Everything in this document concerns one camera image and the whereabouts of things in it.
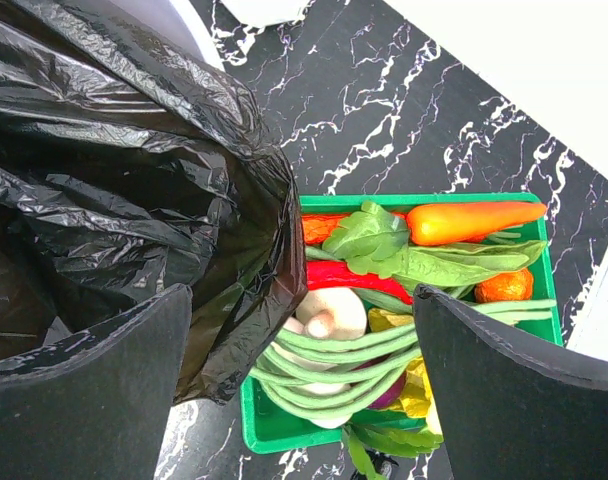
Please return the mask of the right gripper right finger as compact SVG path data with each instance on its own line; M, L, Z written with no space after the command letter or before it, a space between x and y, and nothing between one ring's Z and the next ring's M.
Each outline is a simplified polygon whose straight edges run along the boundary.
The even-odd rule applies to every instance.
M414 316L456 479L608 479L608 362L420 285Z

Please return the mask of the grey plastic trash bin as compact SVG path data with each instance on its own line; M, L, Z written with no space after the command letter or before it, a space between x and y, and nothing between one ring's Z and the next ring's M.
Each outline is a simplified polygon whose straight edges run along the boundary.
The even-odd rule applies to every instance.
M117 0L113 4L199 60L225 70L210 31L189 0Z

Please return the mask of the black plastic trash bag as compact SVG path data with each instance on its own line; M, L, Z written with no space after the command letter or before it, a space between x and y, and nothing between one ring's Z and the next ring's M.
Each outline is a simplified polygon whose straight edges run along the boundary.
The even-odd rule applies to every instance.
M0 1L0 212L81 330L188 286L176 403L223 403L306 293L252 92L109 1Z

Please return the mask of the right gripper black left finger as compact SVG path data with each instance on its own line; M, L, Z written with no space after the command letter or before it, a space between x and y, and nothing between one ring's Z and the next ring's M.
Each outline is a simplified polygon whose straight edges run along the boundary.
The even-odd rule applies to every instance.
M1 360L0 479L153 478L190 317L174 285Z

